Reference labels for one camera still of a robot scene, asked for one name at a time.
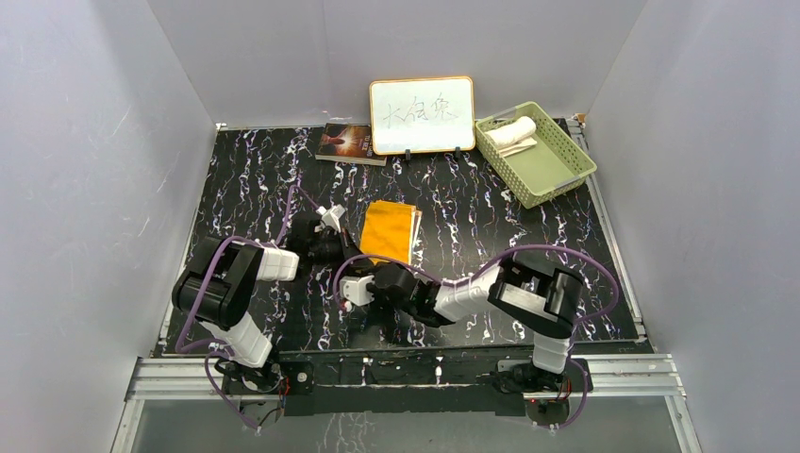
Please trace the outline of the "yellow bear towel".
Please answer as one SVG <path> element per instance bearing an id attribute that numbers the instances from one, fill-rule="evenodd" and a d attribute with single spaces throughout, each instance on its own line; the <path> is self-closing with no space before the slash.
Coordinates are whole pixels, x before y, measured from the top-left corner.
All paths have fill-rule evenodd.
<path id="1" fill-rule="evenodd" d="M 377 200 L 366 210 L 359 248 L 411 264 L 422 212 L 413 205 Z"/>

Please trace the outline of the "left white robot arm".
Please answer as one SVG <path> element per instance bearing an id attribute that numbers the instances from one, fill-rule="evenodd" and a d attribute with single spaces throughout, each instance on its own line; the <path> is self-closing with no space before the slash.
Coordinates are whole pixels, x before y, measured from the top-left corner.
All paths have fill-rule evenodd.
<path id="1" fill-rule="evenodd" d="M 289 230 L 284 247 L 208 236 L 195 247 L 176 282 L 172 303 L 192 314 L 216 340 L 223 356 L 216 369 L 254 392 L 271 393 L 282 369 L 272 341 L 249 313 L 260 281 L 290 282 L 316 266 L 333 266 L 358 253 L 342 227 L 345 207 L 320 207 Z"/>

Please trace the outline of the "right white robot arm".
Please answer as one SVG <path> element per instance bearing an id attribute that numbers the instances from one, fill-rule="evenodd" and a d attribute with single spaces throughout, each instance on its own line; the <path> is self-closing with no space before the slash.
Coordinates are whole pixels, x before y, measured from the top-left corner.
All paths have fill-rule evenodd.
<path id="1" fill-rule="evenodd" d="M 429 326 L 449 326 L 497 309 L 534 332 L 531 376 L 554 391 L 569 376 L 570 339 L 583 280 L 573 270 L 515 252 L 472 277 L 424 279 L 397 262 L 381 262 L 337 282 L 337 296 L 352 306 L 388 305 Z"/>

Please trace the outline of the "white towel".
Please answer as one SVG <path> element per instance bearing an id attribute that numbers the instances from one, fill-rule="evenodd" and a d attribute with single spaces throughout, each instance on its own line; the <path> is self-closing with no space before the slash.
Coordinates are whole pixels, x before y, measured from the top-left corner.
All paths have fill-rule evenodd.
<path id="1" fill-rule="evenodd" d="M 487 132 L 497 153 L 505 158 L 526 151 L 538 144 L 534 139 L 537 125 L 528 116 L 523 116 L 505 126 Z"/>

